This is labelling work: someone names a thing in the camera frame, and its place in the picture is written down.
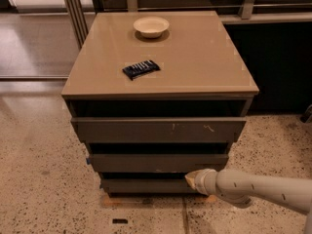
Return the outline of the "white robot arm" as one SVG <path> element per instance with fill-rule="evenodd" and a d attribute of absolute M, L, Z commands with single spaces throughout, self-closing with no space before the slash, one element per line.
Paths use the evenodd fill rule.
<path fill-rule="evenodd" d="M 189 186 L 203 195 L 215 195 L 238 208 L 258 197 L 306 215 L 303 234 L 312 234 L 312 180 L 252 175 L 237 170 L 204 169 L 185 176 Z"/>

